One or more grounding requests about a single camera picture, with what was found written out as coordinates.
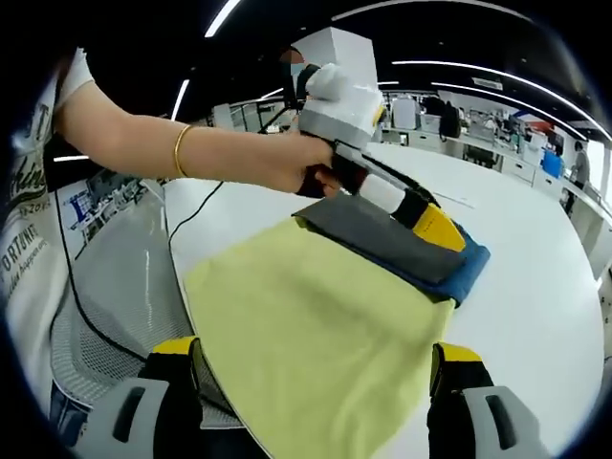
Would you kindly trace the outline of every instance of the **hand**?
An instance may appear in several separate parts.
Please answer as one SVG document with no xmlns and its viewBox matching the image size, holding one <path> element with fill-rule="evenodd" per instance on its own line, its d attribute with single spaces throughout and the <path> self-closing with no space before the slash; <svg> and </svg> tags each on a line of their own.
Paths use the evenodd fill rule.
<svg viewBox="0 0 612 459">
<path fill-rule="evenodd" d="M 259 185 L 296 193 L 304 183 L 308 167 L 321 165 L 315 178 L 321 183 L 323 193 L 327 197 L 338 193 L 340 183 L 330 171 L 333 150 L 327 142 L 298 134 L 270 137 L 275 145 L 262 158 L 266 173 Z"/>
</svg>

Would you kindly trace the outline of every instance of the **gold bracelet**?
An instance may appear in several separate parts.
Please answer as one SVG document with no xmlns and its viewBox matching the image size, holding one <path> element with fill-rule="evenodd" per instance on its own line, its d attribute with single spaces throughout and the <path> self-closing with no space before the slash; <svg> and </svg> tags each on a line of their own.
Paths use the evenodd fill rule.
<svg viewBox="0 0 612 459">
<path fill-rule="evenodd" d="M 181 134 L 179 134 L 179 138 L 176 140 L 176 143 L 174 144 L 174 165 L 176 165 L 176 170 L 178 170 L 179 175 L 184 179 L 187 178 L 187 174 L 185 174 L 185 171 L 183 170 L 183 168 L 181 167 L 181 163 L 179 162 L 179 150 L 181 149 L 181 143 L 183 143 L 183 137 L 192 127 L 195 126 L 185 126 L 181 131 Z"/>
</svg>

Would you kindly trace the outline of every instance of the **white table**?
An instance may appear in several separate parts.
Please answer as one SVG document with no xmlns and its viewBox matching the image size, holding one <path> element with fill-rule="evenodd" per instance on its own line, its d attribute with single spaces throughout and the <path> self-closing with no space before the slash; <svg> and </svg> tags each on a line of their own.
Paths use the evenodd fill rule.
<svg viewBox="0 0 612 459">
<path fill-rule="evenodd" d="M 457 310 L 445 340 L 479 353 L 493 380 L 507 385 L 540 421 L 559 453 L 598 395 L 603 330 L 595 280 L 561 207 L 492 170 L 443 155 L 370 144 L 377 159 L 438 193 L 446 211 L 485 244 L 492 258 Z M 216 183 L 166 186 L 168 229 L 187 218 Z M 287 218 L 312 200 L 256 186 L 225 184 L 173 244 L 179 277 Z M 428 397 L 377 457 L 427 458 Z"/>
<path fill-rule="evenodd" d="M 384 129 L 384 131 L 398 132 L 398 133 L 408 134 L 408 135 L 422 134 L 426 136 L 437 137 L 437 134 L 427 132 L 427 131 L 421 131 L 418 129 L 398 129 L 395 127 L 390 127 L 390 128 Z M 448 140 L 450 142 L 458 142 L 464 145 L 471 145 L 471 146 L 475 146 L 483 150 L 488 150 L 488 151 L 491 151 L 491 153 L 495 155 L 501 156 L 502 158 L 510 158 L 516 162 L 525 164 L 528 167 L 537 168 L 537 166 L 523 160 L 517 153 L 503 146 L 503 144 L 500 141 L 488 142 L 482 139 L 477 139 L 475 137 L 469 136 L 467 134 L 461 134 L 461 136 L 458 139 L 448 139 Z M 571 183 L 569 180 L 565 179 L 564 177 L 560 179 L 554 179 L 554 180 L 558 180 L 560 182 L 560 185 L 563 188 L 575 194 L 581 201 L 583 201 L 587 206 L 593 209 L 593 211 L 598 216 L 600 216 L 601 219 L 605 220 L 609 225 L 612 226 L 612 210 L 610 209 L 609 206 L 596 202 L 593 198 L 587 195 L 583 190 L 575 186 L 573 183 Z"/>
</svg>

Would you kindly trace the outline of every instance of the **folded cloth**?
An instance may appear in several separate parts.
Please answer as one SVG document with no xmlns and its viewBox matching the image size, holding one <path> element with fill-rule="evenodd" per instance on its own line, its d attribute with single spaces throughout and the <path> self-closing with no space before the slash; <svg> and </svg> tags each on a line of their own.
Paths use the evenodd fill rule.
<svg viewBox="0 0 612 459">
<path fill-rule="evenodd" d="M 454 301 L 290 219 L 185 281 L 217 382 L 276 459 L 366 459 L 427 393 Z"/>
<path fill-rule="evenodd" d="M 458 308 L 470 294 L 471 288 L 476 282 L 476 279 L 484 270 L 489 258 L 491 258 L 491 253 L 486 247 L 476 244 L 461 225 L 456 222 L 455 225 L 466 240 L 466 247 L 461 252 L 465 256 L 466 262 L 446 280 L 437 285 L 426 282 L 410 273 L 402 271 L 401 269 L 398 269 L 397 266 L 382 261 L 376 256 L 373 256 L 371 253 L 366 253 L 356 249 L 355 247 L 351 247 L 350 250 L 358 253 L 371 262 L 376 263 L 378 266 L 385 268 L 390 273 L 394 273 L 403 280 L 410 282 L 423 292 L 430 295 L 435 295 L 438 300 L 446 298 L 454 299 L 456 301 L 456 307 Z"/>
<path fill-rule="evenodd" d="M 297 212 L 310 227 L 382 266 L 438 285 L 466 261 L 451 251 L 417 236 L 389 214 L 360 196 L 340 193 Z"/>
<path fill-rule="evenodd" d="M 466 241 L 461 252 L 429 244 L 359 196 L 339 195 L 296 214 L 313 230 L 410 282 L 438 300 L 466 299 L 491 253 L 453 222 Z"/>
</svg>

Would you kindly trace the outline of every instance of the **gray cloth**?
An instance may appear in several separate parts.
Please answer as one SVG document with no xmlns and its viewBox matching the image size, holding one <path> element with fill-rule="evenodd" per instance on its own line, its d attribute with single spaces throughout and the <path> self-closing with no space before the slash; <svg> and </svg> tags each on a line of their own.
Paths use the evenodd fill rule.
<svg viewBox="0 0 612 459">
<path fill-rule="evenodd" d="M 466 262 L 462 253 L 429 244 L 359 196 L 341 193 L 296 216 L 320 234 L 432 285 L 446 280 Z"/>
</svg>

